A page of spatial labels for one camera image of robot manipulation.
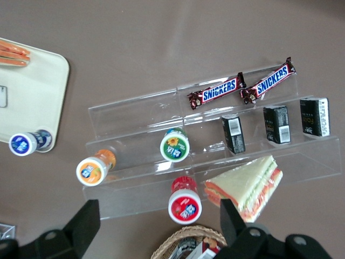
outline snickers logo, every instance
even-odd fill
[[[257,85],[257,96],[261,96],[289,76],[287,64]]]
[[[203,100],[202,103],[213,100],[214,98],[221,97],[228,93],[231,93],[236,90],[237,78],[233,78],[229,81],[225,81],[219,85],[216,85],[210,89],[203,91]]]

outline blue lid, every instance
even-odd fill
[[[13,154],[25,156],[36,150],[37,142],[30,133],[19,133],[11,137],[9,147]]]

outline bread slice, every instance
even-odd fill
[[[269,155],[206,180],[205,192],[217,206],[221,199],[230,199],[243,220],[253,222],[281,178],[282,171],[277,169],[273,156]]]

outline clear acrylic display stand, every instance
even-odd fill
[[[274,69],[244,73],[247,86]],[[342,173],[339,139],[302,132],[296,75],[268,91],[255,105],[245,105],[235,92],[191,109],[187,94],[230,77],[89,109],[96,136],[86,144],[89,154],[108,148],[117,159],[103,183],[83,187],[86,199],[99,200],[102,219],[167,208],[170,186],[181,175],[194,178],[201,199],[206,200],[206,179],[266,154],[274,156],[284,173],[281,185]],[[267,105],[287,106],[290,143],[278,145],[266,139],[263,107]],[[226,114],[240,116],[244,153],[234,155],[226,146],[220,120]],[[160,153],[161,140],[172,127],[183,128],[190,143],[189,156],[179,163],[164,160]]]

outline small black box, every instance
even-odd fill
[[[319,137],[330,135],[328,98],[300,100],[303,132]]]
[[[277,144],[290,142],[290,127],[286,106],[264,107],[266,136]]]
[[[246,151],[239,116],[222,116],[223,130],[227,147],[232,153],[237,154]]]

